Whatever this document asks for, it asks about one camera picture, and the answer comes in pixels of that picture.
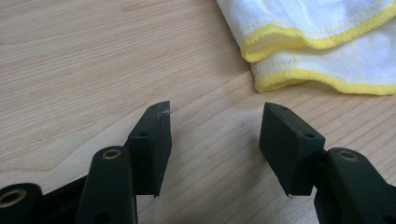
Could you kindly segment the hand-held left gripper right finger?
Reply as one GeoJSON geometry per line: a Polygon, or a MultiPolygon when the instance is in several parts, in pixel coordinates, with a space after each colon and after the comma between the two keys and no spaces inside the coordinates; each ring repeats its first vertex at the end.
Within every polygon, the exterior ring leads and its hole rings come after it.
{"type": "Polygon", "coordinates": [[[265,103],[260,149],[287,195],[308,196],[325,138],[292,110],[265,103]]]}

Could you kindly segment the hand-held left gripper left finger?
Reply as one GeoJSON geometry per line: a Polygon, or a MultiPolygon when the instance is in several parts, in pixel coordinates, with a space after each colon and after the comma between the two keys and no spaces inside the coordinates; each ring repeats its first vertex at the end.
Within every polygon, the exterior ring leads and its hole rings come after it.
{"type": "Polygon", "coordinates": [[[131,152],[134,192],[158,197],[172,149],[169,101],[148,107],[130,132],[127,148],[131,152]]]}

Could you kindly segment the white towel with yellow trim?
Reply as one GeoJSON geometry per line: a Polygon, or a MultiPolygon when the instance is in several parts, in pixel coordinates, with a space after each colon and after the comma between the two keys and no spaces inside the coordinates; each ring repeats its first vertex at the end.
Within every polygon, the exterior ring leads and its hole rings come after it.
{"type": "Polygon", "coordinates": [[[396,0],[217,0],[256,91],[396,94],[396,0]]]}

